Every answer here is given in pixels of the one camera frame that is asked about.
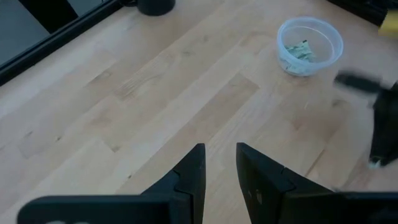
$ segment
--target wooden table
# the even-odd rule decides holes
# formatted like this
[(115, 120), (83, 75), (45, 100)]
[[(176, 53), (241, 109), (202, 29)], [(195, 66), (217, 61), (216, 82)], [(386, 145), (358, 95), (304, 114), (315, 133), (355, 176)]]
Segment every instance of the wooden table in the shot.
[[(335, 26), (345, 51), (312, 78), (277, 64), (288, 18)], [(397, 190), (366, 167), (368, 99), (338, 69), (396, 75), (397, 44), (327, 1), (184, 0), (162, 17), (124, 8), (0, 88), (0, 223), (53, 194), (139, 194), (206, 143), (204, 223), (249, 223), (234, 161), (246, 142), (330, 188)]]

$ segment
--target black cup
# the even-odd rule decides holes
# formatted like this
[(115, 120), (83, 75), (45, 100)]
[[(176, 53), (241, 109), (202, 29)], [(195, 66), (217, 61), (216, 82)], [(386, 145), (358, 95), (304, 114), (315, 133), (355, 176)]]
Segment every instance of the black cup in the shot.
[(119, 0), (123, 6), (134, 7), (148, 16), (161, 16), (170, 12), (175, 0)]

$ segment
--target transparent bowl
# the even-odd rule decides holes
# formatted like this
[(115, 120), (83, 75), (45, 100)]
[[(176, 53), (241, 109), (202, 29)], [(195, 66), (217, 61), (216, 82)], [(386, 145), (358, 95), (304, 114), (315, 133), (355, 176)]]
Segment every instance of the transparent bowl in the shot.
[[(315, 54), (311, 62), (300, 60), (288, 52), (286, 46), (307, 40)], [(343, 53), (344, 45), (338, 31), (325, 21), (312, 17), (287, 20), (278, 31), (280, 66), (289, 74), (306, 77), (335, 63)]]

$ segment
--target light wood surface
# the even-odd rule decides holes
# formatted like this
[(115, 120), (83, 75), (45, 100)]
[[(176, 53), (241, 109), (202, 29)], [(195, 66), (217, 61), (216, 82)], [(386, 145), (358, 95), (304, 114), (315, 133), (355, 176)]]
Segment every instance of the light wood surface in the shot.
[[(288, 18), (335, 26), (334, 66), (295, 78), (277, 64)], [(398, 164), (369, 170), (368, 99), (337, 90), (339, 68), (392, 83), (398, 47), (327, 1), (177, 0), (162, 17), (109, 16), (0, 87), (0, 223), (42, 195), (139, 194), (206, 144), (204, 223), (249, 223), (235, 144), (343, 190), (398, 190)]]

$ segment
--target black metal frame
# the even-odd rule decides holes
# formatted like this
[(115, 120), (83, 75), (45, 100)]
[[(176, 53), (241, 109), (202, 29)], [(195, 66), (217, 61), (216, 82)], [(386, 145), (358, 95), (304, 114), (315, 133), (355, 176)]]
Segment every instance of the black metal frame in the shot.
[(0, 86), (35, 65), (52, 52), (122, 8), (118, 0), (109, 0), (50, 34), (47, 38), (0, 65)]

